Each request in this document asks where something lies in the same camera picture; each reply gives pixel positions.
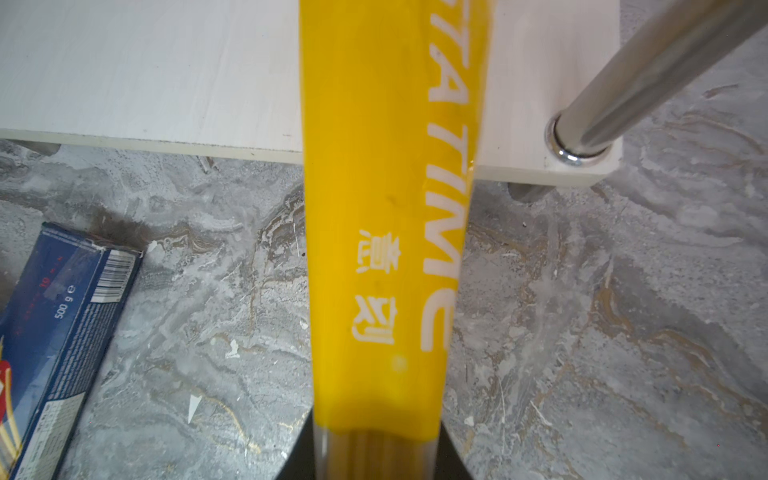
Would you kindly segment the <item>blue Barilla spaghetti box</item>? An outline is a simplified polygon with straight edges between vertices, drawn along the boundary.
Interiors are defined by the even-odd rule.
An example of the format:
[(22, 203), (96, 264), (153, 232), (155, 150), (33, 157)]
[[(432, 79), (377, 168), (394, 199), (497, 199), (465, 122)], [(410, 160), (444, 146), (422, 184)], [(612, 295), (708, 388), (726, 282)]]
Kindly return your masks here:
[(45, 222), (1, 315), (1, 476), (63, 462), (144, 254)]

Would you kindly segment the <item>yellow Pastatime spaghetti bag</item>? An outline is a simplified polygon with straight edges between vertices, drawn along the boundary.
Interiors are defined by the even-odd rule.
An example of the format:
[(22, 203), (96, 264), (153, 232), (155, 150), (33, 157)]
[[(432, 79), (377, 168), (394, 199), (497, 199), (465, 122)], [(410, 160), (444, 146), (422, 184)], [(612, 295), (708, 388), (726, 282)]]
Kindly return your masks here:
[(320, 479), (435, 475), (490, 1), (299, 5)]

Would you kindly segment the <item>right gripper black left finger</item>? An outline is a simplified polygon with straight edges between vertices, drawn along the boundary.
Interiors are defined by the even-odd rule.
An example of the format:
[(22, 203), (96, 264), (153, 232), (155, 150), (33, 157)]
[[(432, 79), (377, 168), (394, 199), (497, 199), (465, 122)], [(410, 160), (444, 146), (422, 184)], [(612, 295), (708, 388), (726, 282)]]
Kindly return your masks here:
[(314, 410), (310, 409), (291, 453), (275, 477), (276, 480), (315, 479), (313, 413)]

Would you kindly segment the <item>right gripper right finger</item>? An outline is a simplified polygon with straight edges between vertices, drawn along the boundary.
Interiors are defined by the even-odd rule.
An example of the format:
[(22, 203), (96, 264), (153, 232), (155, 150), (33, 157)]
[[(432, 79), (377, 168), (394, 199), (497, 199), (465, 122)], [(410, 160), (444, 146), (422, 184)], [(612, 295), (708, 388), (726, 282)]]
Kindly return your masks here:
[(444, 423), (440, 425), (434, 468), (435, 480), (472, 480), (473, 477), (454, 443)]

